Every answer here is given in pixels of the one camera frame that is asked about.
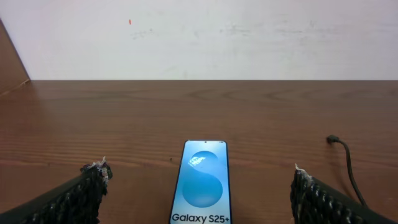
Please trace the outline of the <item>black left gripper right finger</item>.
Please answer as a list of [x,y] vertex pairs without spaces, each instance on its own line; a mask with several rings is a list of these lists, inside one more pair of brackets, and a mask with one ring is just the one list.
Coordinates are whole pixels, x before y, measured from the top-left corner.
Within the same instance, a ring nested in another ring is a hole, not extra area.
[[295,168],[290,202],[295,224],[397,224]]

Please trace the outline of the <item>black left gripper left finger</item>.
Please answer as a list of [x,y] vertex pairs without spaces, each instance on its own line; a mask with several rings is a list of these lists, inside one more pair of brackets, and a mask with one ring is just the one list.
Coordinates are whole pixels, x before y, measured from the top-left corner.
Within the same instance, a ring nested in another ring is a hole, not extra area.
[[104,157],[68,182],[1,214],[3,224],[98,224],[112,170]]

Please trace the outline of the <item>blue Galaxy smartphone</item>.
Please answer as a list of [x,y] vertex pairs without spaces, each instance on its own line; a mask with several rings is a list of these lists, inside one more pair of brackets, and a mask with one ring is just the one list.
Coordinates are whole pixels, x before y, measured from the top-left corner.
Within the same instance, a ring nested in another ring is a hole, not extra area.
[[226,141],[186,141],[168,223],[232,222]]

